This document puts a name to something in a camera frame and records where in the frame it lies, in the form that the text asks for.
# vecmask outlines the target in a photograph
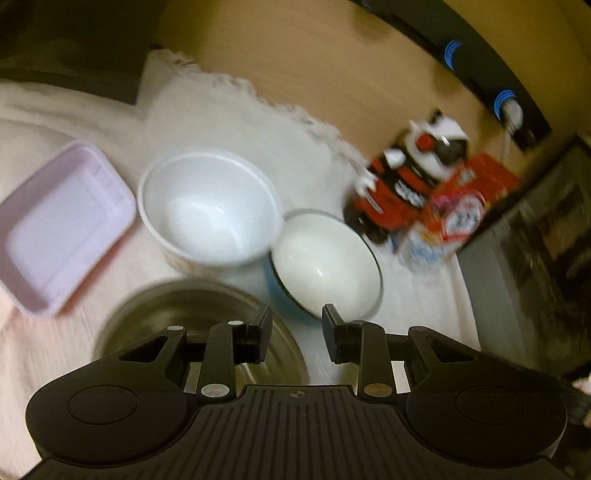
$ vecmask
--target white ceramic bowl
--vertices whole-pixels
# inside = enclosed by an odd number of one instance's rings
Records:
[[[154,164],[138,193],[142,220],[173,259],[236,267],[281,235],[282,207],[267,177],[237,155],[194,150]]]
[[[288,218],[271,262],[284,291],[316,317],[332,303],[344,320],[366,319],[381,302],[382,274],[372,251],[324,212]]]

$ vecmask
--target pink tray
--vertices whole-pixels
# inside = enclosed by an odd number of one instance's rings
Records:
[[[0,283],[22,311],[54,316],[134,218],[103,153],[69,143],[0,203]]]

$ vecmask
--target metal bowl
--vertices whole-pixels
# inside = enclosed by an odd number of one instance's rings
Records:
[[[262,303],[237,288],[187,279],[156,285],[126,301],[107,321],[95,347],[100,358],[169,325],[183,325],[188,335],[207,338],[222,322],[249,323]],[[194,392],[201,363],[191,364],[185,391]],[[245,385],[307,385],[306,363],[285,323],[273,317],[273,332],[265,361],[236,366],[237,391]]]

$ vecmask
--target red and white toy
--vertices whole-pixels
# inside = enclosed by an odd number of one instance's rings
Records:
[[[451,178],[467,156],[468,137],[458,123],[437,111],[375,158],[355,183],[345,222],[380,244],[406,230],[433,190]]]

